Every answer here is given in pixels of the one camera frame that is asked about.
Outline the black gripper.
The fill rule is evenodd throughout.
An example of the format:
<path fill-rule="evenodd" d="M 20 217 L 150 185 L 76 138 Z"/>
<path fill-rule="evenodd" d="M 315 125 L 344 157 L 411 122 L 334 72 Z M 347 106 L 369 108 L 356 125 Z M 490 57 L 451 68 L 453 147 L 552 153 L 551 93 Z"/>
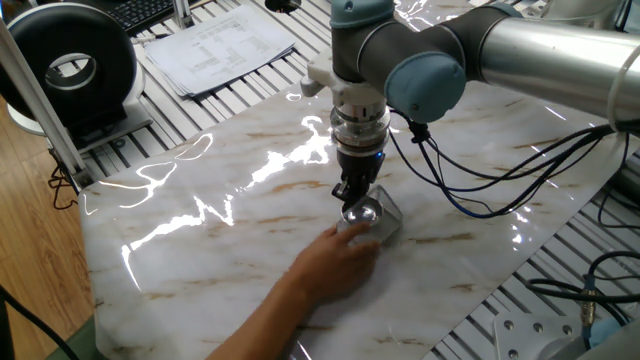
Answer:
<path fill-rule="evenodd" d="M 342 180 L 334 186 L 331 195 L 342 202 L 342 213 L 368 194 L 378 177 L 384 160 L 385 153 L 383 151 L 367 156 L 353 156 L 340 150 L 337 151 Z M 349 179 L 354 177 L 358 177 L 357 184 Z"/>

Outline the person's bare hand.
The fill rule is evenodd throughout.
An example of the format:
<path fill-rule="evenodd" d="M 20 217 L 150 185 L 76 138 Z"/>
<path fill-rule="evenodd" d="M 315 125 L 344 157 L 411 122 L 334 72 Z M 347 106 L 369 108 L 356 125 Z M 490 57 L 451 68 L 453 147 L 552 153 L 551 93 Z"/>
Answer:
<path fill-rule="evenodd" d="M 333 226 L 323 231 L 282 277 L 286 293 L 311 306 L 357 287 L 373 271 L 380 249 L 377 242 L 352 244 L 369 230 L 369 224 L 358 223 L 345 230 Z"/>

